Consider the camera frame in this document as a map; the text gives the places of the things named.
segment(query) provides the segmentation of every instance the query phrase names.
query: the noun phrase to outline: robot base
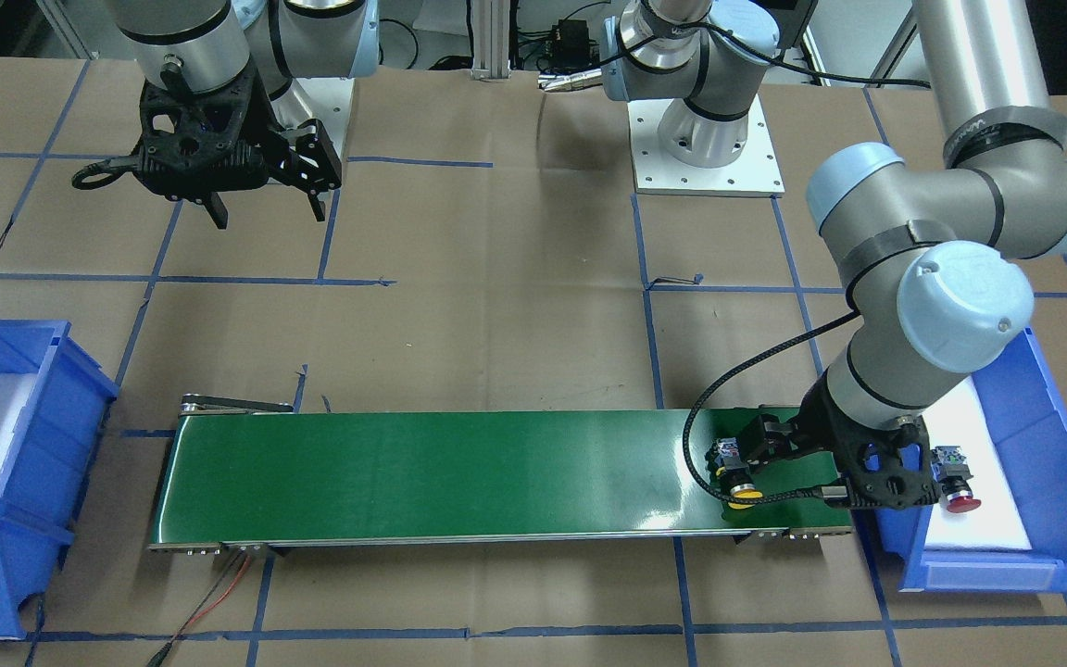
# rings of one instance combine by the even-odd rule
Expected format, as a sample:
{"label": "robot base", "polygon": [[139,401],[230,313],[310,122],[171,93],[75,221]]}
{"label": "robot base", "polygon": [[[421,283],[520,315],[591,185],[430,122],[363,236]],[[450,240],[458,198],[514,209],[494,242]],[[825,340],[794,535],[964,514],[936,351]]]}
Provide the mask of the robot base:
{"label": "robot base", "polygon": [[780,165],[771,147],[760,97],[752,101],[747,142],[733,163],[717,169],[688,165],[671,156],[656,138],[656,126],[672,100],[628,101],[632,161],[636,192],[707,194],[717,197],[768,197],[784,193]]}

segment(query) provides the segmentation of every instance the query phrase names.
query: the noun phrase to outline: red wire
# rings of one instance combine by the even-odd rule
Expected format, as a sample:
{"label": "red wire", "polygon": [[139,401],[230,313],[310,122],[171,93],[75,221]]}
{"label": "red wire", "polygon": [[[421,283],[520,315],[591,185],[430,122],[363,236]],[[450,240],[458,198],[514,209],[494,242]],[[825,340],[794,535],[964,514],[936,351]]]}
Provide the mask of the red wire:
{"label": "red wire", "polygon": [[195,623],[201,618],[204,618],[205,616],[207,616],[208,613],[212,612],[213,608],[217,608],[217,605],[220,605],[222,602],[224,602],[226,597],[228,597],[229,593],[234,592],[234,588],[237,588],[237,583],[241,582],[242,575],[244,575],[245,571],[250,569],[250,562],[253,561],[254,559],[252,557],[246,556],[245,561],[241,563],[241,570],[238,570],[236,577],[234,577],[233,582],[228,583],[228,588],[225,588],[225,592],[221,593],[221,597],[219,597],[219,599],[217,599],[216,602],[208,605],[208,607],[202,608],[202,610],[198,614],[189,618],[189,620],[187,620],[187,623],[184,624],[184,629],[185,630],[189,629],[189,626],[191,626],[192,623]]}

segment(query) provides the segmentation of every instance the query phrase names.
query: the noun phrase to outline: blue crate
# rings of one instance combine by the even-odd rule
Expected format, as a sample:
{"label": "blue crate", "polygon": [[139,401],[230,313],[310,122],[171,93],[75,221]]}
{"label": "blue crate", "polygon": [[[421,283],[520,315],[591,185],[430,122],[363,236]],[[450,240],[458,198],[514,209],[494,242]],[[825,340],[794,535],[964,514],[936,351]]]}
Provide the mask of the blue crate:
{"label": "blue crate", "polygon": [[0,320],[0,375],[34,375],[0,469],[0,640],[26,637],[18,605],[46,590],[73,542],[101,415],[117,397],[70,328]]}
{"label": "blue crate", "polygon": [[881,510],[883,549],[907,566],[901,589],[1066,592],[1067,412],[1032,330],[973,382],[1033,550],[926,550],[931,508]]}

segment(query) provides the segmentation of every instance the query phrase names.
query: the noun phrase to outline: green conveyor belt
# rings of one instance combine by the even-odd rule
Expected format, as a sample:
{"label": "green conveyor belt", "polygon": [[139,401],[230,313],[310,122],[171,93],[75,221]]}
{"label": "green conveyor belt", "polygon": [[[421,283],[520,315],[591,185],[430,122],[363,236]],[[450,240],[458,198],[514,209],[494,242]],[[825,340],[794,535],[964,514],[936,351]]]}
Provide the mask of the green conveyor belt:
{"label": "green conveyor belt", "polygon": [[[789,417],[792,410],[773,410]],[[152,549],[407,544],[850,529],[817,499],[729,510],[682,461],[685,411],[223,414],[180,420]],[[695,457],[754,410],[710,410]],[[827,452],[758,474],[834,480]]]}

